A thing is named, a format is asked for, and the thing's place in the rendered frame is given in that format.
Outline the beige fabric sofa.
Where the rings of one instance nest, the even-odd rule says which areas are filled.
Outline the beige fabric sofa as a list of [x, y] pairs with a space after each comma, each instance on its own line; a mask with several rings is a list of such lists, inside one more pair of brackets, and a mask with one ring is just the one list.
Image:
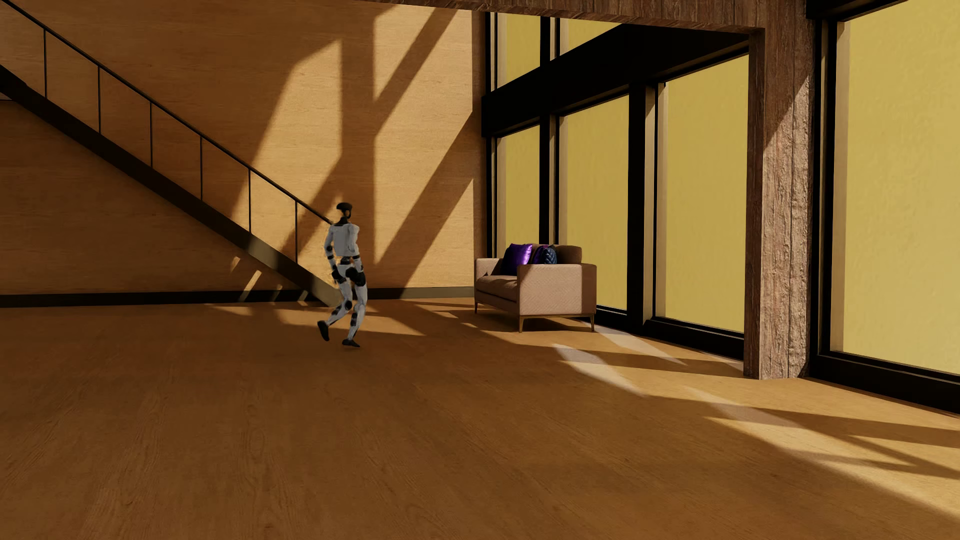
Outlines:
[[474, 306], [510, 313], [522, 331], [531, 318], [586, 318], [594, 326], [597, 312], [597, 268], [582, 262], [582, 249], [554, 245], [558, 264], [524, 264], [516, 276], [495, 275], [502, 256], [474, 261]]

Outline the rough wooden pillar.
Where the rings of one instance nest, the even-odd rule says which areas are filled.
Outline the rough wooden pillar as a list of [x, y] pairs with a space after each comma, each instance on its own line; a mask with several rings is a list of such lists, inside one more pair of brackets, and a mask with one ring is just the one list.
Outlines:
[[804, 0], [750, 33], [743, 373], [795, 378], [809, 359], [813, 36]]

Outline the shiny purple cushion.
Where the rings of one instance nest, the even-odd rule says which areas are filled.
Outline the shiny purple cushion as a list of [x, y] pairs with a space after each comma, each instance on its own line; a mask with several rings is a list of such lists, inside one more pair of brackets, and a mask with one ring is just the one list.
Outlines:
[[516, 277], [519, 267], [529, 263], [534, 247], [532, 243], [511, 243], [496, 266], [494, 275]]

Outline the white humanoid robot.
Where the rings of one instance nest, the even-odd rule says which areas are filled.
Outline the white humanoid robot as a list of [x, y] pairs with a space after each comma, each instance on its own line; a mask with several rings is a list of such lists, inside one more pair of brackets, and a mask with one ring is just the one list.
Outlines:
[[369, 299], [367, 277], [357, 244], [359, 227], [351, 222], [353, 206], [349, 202], [339, 202], [336, 209], [342, 217], [329, 227], [323, 246], [331, 277], [342, 294], [342, 300], [326, 320], [317, 322], [317, 326], [323, 340], [329, 341], [330, 326], [350, 313], [348, 333], [342, 344], [358, 348], [355, 336], [364, 320]]

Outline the black window frame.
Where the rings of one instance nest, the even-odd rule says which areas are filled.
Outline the black window frame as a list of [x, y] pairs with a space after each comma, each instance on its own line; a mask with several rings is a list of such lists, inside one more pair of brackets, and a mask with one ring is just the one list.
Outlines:
[[[559, 55], [533, 71], [491, 89], [482, 98], [482, 135], [487, 150], [499, 139], [534, 125], [559, 131], [558, 118], [630, 96], [627, 222], [627, 269], [640, 272], [639, 283], [627, 288], [624, 314], [604, 308], [602, 323], [676, 345], [700, 348], [743, 362], [743, 336], [726, 335], [718, 328], [701, 327], [654, 315], [654, 237], [664, 232], [655, 216], [662, 191], [653, 167], [665, 160], [653, 155], [654, 120], [658, 88], [667, 80], [712, 67], [735, 57], [750, 58], [750, 34], [761, 29], [769, 2], [777, 0], [486, 0], [453, 2], [455, 9], [486, 12], [486, 28], [493, 13], [553, 19], [617, 22], [612, 35], [600, 35], [578, 47], [573, 55]], [[820, 167], [829, 159], [825, 126], [833, 99], [825, 91], [826, 68], [834, 52], [825, 33], [840, 22], [905, 3], [906, 0], [803, 0], [812, 23], [811, 78], [812, 161], [811, 244], [809, 258], [808, 360], [795, 376], [812, 377], [833, 385], [863, 390], [960, 414], [960, 374], [949, 374], [841, 351], [828, 351], [827, 238], [823, 190], [826, 174]]]

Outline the black staircase with railing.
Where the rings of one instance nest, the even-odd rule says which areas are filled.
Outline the black staircase with railing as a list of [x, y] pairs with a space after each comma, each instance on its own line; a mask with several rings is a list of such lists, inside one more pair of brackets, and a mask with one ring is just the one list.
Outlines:
[[[132, 178], [146, 189], [152, 191], [159, 197], [171, 203], [186, 215], [193, 217], [199, 223], [208, 227], [211, 231], [217, 233], [231, 244], [245, 251], [260, 264], [265, 265], [282, 278], [289, 281], [302, 291], [303, 299], [312, 297], [326, 306], [333, 306], [339, 299], [339, 291], [324, 281], [319, 276], [312, 273], [309, 269], [299, 263], [299, 224], [301, 211], [306, 211], [318, 220], [331, 224], [330, 218], [322, 215], [307, 202], [303, 201], [289, 190], [269, 178], [266, 174], [245, 160], [228, 150], [220, 143], [212, 140], [205, 133], [195, 128], [182, 117], [177, 116], [168, 107], [159, 103], [157, 100], [141, 91], [139, 88], [119, 76], [112, 69], [107, 68], [101, 61], [84, 52], [82, 49], [71, 43], [65, 37], [52, 30], [48, 25], [42, 23], [21, 6], [18, 6], [13, 0], [0, 0], [0, 3], [9, 6], [14, 12], [31, 24], [41, 30], [42, 41], [42, 66], [43, 66], [43, 92], [36, 91], [25, 80], [13, 73], [9, 68], [0, 63], [0, 93], [3, 93], [12, 102], [17, 103], [31, 114], [42, 119], [68, 138], [78, 142], [81, 146], [91, 151], [93, 154], [111, 164], [118, 170]], [[115, 79], [124, 85], [130, 91], [138, 94], [148, 104], [148, 149], [153, 149], [153, 110], [157, 109], [172, 117], [184, 128], [190, 130], [198, 138], [198, 151], [204, 152], [204, 145], [207, 144], [216, 148], [221, 153], [232, 159], [237, 165], [243, 166], [247, 173], [247, 195], [253, 195], [253, 178], [258, 177], [266, 184], [274, 188], [283, 196], [290, 199], [293, 203], [294, 215], [294, 248], [293, 257], [290, 257], [276, 248], [269, 245], [263, 239], [253, 233], [253, 201], [247, 201], [247, 226], [241, 227], [232, 218], [224, 215], [219, 210], [203, 199], [202, 194], [191, 194], [186, 188], [177, 184], [172, 178], [168, 178], [159, 172], [153, 165], [153, 160], [143, 161], [132, 152], [122, 148], [119, 144], [104, 136], [102, 133], [102, 118], [98, 118], [97, 128], [92, 128], [88, 123], [73, 115], [59, 104], [55, 104], [49, 98], [49, 67], [47, 55], [47, 38], [52, 37], [55, 41], [73, 50], [90, 64], [96, 67], [97, 76], [103, 74]]]

